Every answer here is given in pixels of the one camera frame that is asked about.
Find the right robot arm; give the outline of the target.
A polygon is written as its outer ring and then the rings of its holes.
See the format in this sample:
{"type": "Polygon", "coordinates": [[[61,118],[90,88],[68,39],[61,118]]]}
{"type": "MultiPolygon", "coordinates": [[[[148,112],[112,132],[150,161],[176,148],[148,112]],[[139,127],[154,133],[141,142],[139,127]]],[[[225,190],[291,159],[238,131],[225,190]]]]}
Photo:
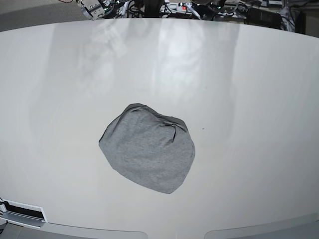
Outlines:
{"type": "Polygon", "coordinates": [[[96,20],[110,14],[115,6],[114,0],[77,0],[84,16],[90,20],[96,20]]]}

